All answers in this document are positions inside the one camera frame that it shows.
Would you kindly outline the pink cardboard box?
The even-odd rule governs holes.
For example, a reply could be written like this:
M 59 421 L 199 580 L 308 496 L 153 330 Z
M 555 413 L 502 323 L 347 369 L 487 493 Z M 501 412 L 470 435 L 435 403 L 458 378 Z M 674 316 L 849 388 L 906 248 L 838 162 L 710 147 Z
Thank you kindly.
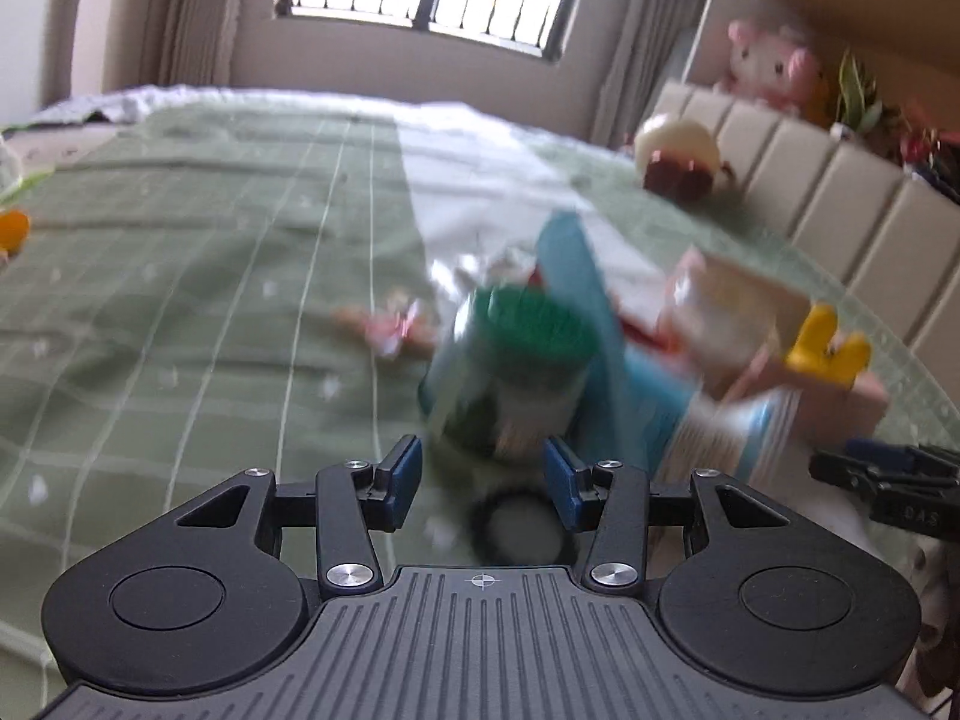
M 793 422 L 798 439 L 833 447 L 872 436 L 889 395 L 869 367 L 846 390 L 784 364 L 814 304 L 797 289 L 692 247 L 667 277 L 658 332 L 721 403 L 786 387 L 799 395 Z

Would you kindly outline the green white bedsheet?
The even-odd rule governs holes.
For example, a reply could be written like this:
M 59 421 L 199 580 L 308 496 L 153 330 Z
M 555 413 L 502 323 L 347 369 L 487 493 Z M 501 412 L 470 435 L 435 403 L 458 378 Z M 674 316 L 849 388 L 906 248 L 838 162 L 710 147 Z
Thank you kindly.
M 578 211 L 608 282 L 649 305 L 690 247 L 834 302 L 874 342 L 882 434 L 955 444 L 957 406 L 887 328 L 775 234 L 647 195 L 627 160 L 459 106 L 265 98 L 173 107 L 21 193 L 2 273 L 2 712 L 62 689 L 50 584 L 260 466 L 285 481 L 420 424 L 420 364 L 335 325 L 397 293 L 451 302 L 459 262 L 527 254 Z

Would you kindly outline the pink plush toy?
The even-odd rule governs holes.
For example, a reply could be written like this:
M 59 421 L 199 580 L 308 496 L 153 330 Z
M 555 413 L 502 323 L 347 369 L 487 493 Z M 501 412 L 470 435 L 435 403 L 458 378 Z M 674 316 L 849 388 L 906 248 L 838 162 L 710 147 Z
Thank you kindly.
M 822 82 L 822 62 L 789 28 L 770 31 L 754 21 L 734 20 L 727 27 L 729 62 L 713 89 L 734 98 L 804 114 Z

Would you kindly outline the green lidded jar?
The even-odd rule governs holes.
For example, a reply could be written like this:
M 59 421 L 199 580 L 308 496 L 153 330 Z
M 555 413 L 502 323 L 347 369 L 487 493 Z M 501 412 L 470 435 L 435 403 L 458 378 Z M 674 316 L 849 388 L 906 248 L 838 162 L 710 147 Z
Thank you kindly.
M 418 388 L 428 431 L 475 460 L 535 465 L 573 421 L 597 349 L 590 323 L 544 291 L 477 289 Z

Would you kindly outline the beige curtain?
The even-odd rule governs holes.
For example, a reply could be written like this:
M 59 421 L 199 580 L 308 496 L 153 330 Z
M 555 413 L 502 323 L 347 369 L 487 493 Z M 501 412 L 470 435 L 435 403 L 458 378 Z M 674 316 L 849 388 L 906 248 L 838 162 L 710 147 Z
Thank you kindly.
M 706 0 L 626 0 L 589 141 L 619 146 L 651 103 L 677 37 L 696 28 Z

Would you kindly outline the cream round plush toy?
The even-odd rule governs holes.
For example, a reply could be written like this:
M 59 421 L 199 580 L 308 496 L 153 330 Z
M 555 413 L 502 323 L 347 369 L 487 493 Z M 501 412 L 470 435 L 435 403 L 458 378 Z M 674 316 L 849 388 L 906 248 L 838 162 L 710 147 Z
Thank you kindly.
M 674 203 L 703 202 L 736 183 L 736 171 L 722 157 L 713 132 L 677 114 L 646 119 L 626 138 L 625 151 L 633 156 L 644 190 Z

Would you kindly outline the potted plant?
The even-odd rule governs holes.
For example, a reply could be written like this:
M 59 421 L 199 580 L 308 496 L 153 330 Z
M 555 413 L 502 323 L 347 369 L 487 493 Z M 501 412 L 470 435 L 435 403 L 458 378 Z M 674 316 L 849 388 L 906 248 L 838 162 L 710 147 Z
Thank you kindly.
M 875 76 L 851 49 L 846 49 L 836 77 L 833 135 L 841 140 L 867 138 L 874 133 L 896 132 L 900 124 L 900 109 L 880 98 Z

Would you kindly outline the orange toy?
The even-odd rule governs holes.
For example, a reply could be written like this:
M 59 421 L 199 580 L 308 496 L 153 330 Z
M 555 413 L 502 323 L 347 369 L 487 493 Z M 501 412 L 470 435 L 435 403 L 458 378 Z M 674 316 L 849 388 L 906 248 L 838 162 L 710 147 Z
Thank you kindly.
M 21 210 L 0 213 L 0 252 L 13 257 L 20 252 L 31 232 L 31 218 Z

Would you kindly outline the blue face mask pack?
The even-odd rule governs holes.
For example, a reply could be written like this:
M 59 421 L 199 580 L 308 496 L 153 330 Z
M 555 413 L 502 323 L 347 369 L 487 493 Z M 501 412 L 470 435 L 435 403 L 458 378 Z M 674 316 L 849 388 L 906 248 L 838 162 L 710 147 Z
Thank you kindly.
M 586 319 L 599 339 L 569 429 L 579 457 L 620 460 L 659 483 L 713 468 L 763 486 L 779 470 L 797 392 L 778 387 L 721 405 L 658 356 L 628 346 L 586 231 L 571 211 L 542 227 L 535 258 L 547 294 Z

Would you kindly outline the beige padded headboard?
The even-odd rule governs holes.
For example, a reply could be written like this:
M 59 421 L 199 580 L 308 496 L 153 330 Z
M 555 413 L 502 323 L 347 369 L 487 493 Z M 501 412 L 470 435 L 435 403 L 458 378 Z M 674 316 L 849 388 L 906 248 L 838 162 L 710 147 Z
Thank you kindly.
M 736 193 L 887 325 L 958 397 L 958 206 L 861 146 L 777 110 L 681 82 L 652 108 L 718 138 Z

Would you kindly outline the red flower plant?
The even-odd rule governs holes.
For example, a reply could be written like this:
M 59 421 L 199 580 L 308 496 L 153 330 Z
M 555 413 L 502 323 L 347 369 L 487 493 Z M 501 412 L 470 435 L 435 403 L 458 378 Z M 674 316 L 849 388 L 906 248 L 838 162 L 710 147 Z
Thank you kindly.
M 931 124 L 914 101 L 901 109 L 900 164 L 908 176 L 928 184 L 954 205 L 960 203 L 958 132 Z

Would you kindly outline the beige lidded jar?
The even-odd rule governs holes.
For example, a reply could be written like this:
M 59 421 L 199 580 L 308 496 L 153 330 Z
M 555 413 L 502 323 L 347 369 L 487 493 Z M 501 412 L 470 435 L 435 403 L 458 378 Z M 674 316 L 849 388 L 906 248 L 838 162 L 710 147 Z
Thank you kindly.
M 576 557 L 550 497 L 534 488 L 505 488 L 483 497 L 469 517 L 470 544 L 487 566 L 551 566 Z

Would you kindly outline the pink lace scrunchie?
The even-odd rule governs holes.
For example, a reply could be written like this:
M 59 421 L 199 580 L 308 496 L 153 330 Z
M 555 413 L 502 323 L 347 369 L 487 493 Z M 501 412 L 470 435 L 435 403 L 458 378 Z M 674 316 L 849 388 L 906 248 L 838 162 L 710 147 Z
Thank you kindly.
M 439 322 L 433 309 L 404 291 L 389 294 L 382 307 L 339 307 L 334 320 L 382 359 L 430 359 L 438 344 Z

